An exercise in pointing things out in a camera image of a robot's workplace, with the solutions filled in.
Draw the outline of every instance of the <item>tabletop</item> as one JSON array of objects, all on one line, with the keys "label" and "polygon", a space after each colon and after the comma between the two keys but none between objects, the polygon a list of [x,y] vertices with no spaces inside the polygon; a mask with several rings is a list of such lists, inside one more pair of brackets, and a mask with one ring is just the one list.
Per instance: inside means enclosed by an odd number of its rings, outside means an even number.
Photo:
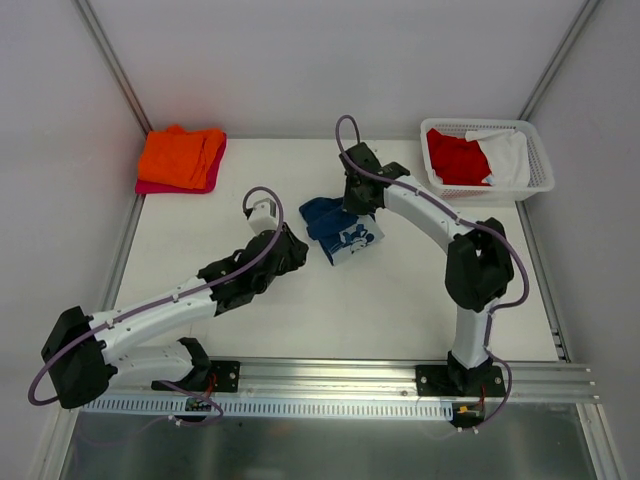
[{"label": "tabletop", "polygon": [[[426,184],[417,140],[367,143],[382,164],[397,161]],[[333,140],[232,139],[212,193],[148,195],[117,306],[162,293],[244,248],[253,233],[241,200],[251,187],[265,185],[282,199],[295,235],[309,244],[307,264],[276,278],[251,304],[177,328],[150,344],[194,336],[212,356],[445,359],[455,335],[456,307],[444,286],[446,256],[429,237],[400,216],[379,210],[376,220],[385,238],[333,267],[307,236],[298,207],[317,196],[343,194],[337,153]],[[500,220],[532,284],[524,305],[497,314],[493,351],[507,360],[556,361],[515,204],[458,210],[463,218]],[[516,270],[503,301],[521,292]]]}]

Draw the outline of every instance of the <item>folded orange cloth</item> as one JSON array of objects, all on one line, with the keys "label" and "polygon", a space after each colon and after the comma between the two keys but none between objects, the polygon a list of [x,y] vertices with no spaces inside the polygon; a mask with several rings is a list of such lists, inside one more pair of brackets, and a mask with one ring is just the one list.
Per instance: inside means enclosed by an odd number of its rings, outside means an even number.
[{"label": "folded orange cloth", "polygon": [[138,178],[174,187],[204,188],[207,172],[224,141],[224,133],[217,128],[187,132],[172,125],[166,132],[151,132],[138,162]]}]

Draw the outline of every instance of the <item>white plastic basket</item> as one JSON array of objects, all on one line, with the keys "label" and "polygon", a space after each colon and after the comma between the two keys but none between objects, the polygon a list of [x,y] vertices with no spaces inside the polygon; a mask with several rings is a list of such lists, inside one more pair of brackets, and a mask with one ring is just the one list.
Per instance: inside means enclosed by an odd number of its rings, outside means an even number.
[{"label": "white plastic basket", "polygon": [[[476,187],[468,185],[444,185],[433,172],[429,147],[427,145],[427,132],[435,128],[443,135],[451,135],[464,138],[469,130],[503,130],[515,129],[527,136],[527,149],[529,151],[529,168],[531,179],[526,188],[523,187]],[[542,145],[540,135],[536,128],[529,122],[522,120],[485,120],[468,118],[428,118],[420,124],[420,143],[424,166],[427,169],[429,190],[441,198],[447,200],[465,199],[473,202],[502,202],[520,201],[538,192],[548,192],[555,185],[553,170],[549,163],[549,157]]]}]

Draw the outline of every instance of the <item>folded blue cloth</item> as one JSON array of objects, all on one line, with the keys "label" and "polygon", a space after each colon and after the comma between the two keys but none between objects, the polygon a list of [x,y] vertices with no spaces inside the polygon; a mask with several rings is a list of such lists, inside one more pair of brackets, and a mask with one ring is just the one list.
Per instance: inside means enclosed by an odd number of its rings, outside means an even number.
[{"label": "folded blue cloth", "polygon": [[314,198],[299,210],[307,222],[309,237],[320,243],[332,265],[384,237],[374,215],[358,216],[343,211],[342,198]]}]

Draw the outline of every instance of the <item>glass panel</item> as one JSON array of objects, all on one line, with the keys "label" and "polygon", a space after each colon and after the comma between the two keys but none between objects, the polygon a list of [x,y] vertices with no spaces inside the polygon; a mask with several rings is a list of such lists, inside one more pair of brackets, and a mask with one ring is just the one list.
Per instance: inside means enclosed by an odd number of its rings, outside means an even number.
[{"label": "glass panel", "polygon": [[[479,434],[441,422],[225,418],[177,428],[80,414],[64,479],[595,479],[572,405],[509,405]],[[92,446],[85,437],[116,445]]]}]

